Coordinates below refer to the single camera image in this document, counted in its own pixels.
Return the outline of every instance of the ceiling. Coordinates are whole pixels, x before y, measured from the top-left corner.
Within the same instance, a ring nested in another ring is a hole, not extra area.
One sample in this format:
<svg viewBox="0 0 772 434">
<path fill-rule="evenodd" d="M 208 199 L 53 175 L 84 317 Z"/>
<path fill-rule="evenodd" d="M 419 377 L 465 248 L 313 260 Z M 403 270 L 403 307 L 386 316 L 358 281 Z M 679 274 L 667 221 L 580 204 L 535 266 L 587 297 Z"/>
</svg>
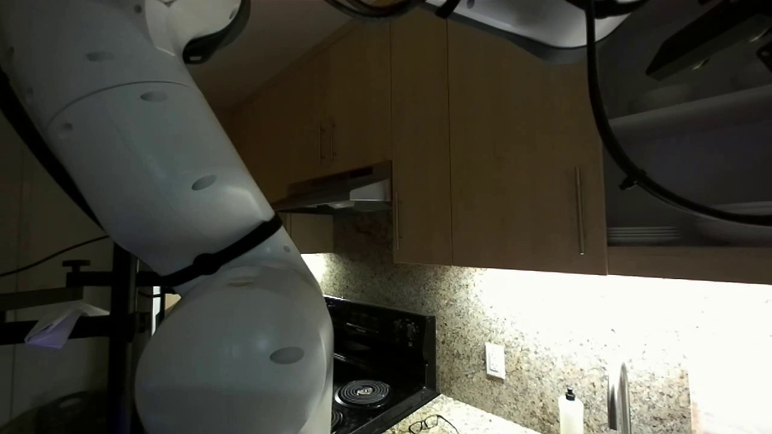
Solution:
<svg viewBox="0 0 772 434">
<path fill-rule="evenodd" d="M 224 115 L 346 22 L 351 16 L 323 0 L 252 0 L 240 37 L 191 71 Z"/>
</svg>

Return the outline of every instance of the kitchen counter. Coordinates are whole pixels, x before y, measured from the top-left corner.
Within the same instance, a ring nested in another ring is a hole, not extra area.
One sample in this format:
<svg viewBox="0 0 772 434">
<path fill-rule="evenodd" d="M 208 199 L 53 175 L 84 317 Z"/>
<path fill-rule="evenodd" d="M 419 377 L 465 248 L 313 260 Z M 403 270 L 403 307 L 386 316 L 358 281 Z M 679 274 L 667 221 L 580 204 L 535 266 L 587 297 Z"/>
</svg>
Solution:
<svg viewBox="0 0 772 434">
<path fill-rule="evenodd" d="M 413 412 L 410 417 L 406 417 L 403 422 L 399 422 L 395 427 L 392 427 L 383 434 L 413 434 L 407 432 L 410 424 L 419 424 L 425 418 L 429 418 L 433 415 L 442 415 L 445 418 L 436 418 L 434 429 L 422 429 L 427 434 L 486 434 L 486 432 L 495 432 L 495 434 L 535 434 L 534 429 L 518 427 L 504 417 L 491 415 L 480 408 L 465 405 L 460 399 L 453 399 L 450 395 L 436 395 L 434 399 L 429 399 L 427 405 L 422 405 L 417 412 Z"/>
</svg>

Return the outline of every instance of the electrical outlet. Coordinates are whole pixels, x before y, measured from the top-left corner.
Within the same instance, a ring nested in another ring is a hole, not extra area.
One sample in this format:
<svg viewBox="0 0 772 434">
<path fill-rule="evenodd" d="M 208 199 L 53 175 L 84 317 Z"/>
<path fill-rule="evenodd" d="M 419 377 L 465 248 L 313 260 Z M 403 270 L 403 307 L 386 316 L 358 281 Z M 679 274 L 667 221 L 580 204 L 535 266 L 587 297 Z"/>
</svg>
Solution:
<svg viewBox="0 0 772 434">
<path fill-rule="evenodd" d="M 486 374 L 507 377 L 504 345 L 486 342 Z"/>
</svg>

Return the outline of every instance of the cabinet door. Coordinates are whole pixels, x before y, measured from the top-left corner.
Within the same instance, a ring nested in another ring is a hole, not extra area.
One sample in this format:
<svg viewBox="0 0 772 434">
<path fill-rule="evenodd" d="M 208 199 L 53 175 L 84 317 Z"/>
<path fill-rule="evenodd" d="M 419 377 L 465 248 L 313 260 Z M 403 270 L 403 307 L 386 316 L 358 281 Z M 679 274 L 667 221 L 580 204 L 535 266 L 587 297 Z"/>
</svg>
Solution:
<svg viewBox="0 0 772 434">
<path fill-rule="evenodd" d="M 393 22 L 393 256 L 451 258 L 450 34 L 417 8 Z"/>
<path fill-rule="evenodd" d="M 453 260 L 603 270 L 602 150 L 581 65 L 451 24 Z"/>
<path fill-rule="evenodd" d="M 322 175 L 319 60 L 272 80 L 232 115 L 229 129 L 270 199 L 284 198 L 294 181 Z"/>
<path fill-rule="evenodd" d="M 389 22 L 364 22 L 322 55 L 325 171 L 392 159 Z"/>
<path fill-rule="evenodd" d="M 289 183 L 316 178 L 325 174 L 325 143 L 330 133 L 322 112 L 322 57 L 310 55 L 302 65 L 282 74 L 282 99 L 289 104 L 293 140 L 284 143 L 289 152 Z"/>
</svg>

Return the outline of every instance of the stove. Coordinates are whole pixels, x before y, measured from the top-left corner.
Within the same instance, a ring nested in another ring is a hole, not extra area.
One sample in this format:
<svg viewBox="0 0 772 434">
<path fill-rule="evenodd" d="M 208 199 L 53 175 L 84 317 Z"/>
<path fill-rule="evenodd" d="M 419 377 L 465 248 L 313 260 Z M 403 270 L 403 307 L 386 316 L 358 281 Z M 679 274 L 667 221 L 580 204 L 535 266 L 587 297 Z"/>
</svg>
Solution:
<svg viewBox="0 0 772 434">
<path fill-rule="evenodd" d="M 325 301 L 335 328 L 333 434 L 382 434 L 436 395 L 433 316 Z"/>
</svg>

